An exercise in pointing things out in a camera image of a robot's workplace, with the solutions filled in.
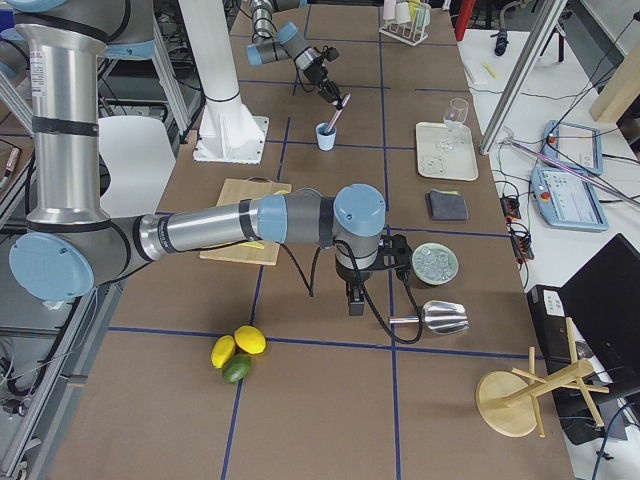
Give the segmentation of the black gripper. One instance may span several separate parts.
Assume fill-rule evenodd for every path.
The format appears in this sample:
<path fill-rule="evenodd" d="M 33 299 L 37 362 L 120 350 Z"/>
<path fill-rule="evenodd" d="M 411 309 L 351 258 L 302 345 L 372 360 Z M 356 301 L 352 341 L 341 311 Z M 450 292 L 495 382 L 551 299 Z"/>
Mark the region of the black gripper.
<path fill-rule="evenodd" d="M 350 316 L 362 316 L 365 309 L 365 282 L 372 273 L 365 270 L 356 274 L 355 270 L 345 267 L 340 262 L 335 263 L 336 273 L 345 282 L 345 291 Z"/>
<path fill-rule="evenodd" d="M 343 96 L 338 85 L 329 79 L 326 62 L 332 62 L 340 56 L 335 47 L 325 46 L 323 50 L 309 47 L 304 52 L 303 74 L 318 88 L 319 95 L 335 108 L 343 107 Z"/>

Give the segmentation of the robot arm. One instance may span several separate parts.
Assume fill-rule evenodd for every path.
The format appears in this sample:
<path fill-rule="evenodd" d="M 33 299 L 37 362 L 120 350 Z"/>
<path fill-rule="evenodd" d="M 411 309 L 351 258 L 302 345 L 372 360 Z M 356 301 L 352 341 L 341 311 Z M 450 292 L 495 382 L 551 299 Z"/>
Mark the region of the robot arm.
<path fill-rule="evenodd" d="M 156 50 L 148 1 L 16 1 L 15 27 L 30 56 L 37 202 L 9 267 L 32 296 L 69 301 L 166 255 L 243 241 L 334 248 L 336 270 L 361 292 L 383 268 L 385 203 L 366 184 L 327 197 L 311 189 L 194 212 L 159 213 L 169 178 L 161 125 L 150 139 L 101 138 L 100 58 L 140 60 Z"/>
<path fill-rule="evenodd" d="M 252 43 L 246 47 L 247 60 L 252 66 L 291 60 L 296 73 L 314 87 L 321 98 L 337 110 L 345 106 L 344 95 L 329 78 L 328 62 L 339 58 L 339 51 L 331 46 L 313 47 L 293 22 L 281 27 L 274 23 L 275 13 L 302 8 L 306 1 L 246 1 L 252 22 Z"/>

